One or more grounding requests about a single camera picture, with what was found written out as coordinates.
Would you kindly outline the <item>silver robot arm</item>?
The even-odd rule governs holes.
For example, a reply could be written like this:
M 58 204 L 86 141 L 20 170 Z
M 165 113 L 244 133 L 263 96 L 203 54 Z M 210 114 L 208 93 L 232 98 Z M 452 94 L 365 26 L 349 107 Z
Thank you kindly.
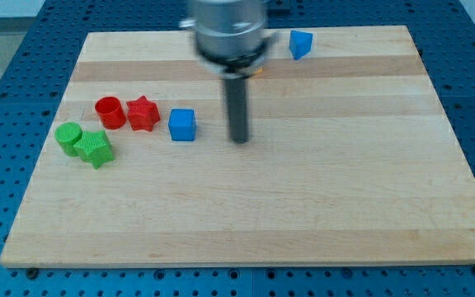
M 223 84 L 229 138 L 245 144 L 250 138 L 247 80 L 265 65 L 277 34 L 265 33 L 262 0 L 188 0 L 180 27 L 193 33 L 201 63 Z

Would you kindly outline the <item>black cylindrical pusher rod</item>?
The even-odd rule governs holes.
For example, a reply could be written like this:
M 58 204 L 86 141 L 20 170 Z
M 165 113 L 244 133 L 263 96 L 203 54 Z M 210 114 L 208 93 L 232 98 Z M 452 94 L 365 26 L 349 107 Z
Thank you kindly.
M 225 78 L 223 88 L 230 139 L 236 144 L 245 144 L 249 140 L 247 81 L 245 78 Z

